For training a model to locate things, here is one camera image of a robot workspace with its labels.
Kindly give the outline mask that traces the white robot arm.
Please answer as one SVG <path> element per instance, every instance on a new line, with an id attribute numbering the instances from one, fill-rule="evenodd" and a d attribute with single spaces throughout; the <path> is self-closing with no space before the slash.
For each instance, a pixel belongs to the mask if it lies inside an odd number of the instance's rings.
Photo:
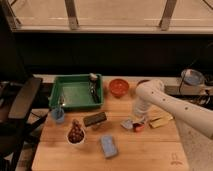
<path id="1" fill-rule="evenodd" d="M 159 79 L 139 82 L 135 93 L 133 113 L 136 116 L 143 117 L 154 104 L 213 140 L 213 110 L 167 95 Z"/>

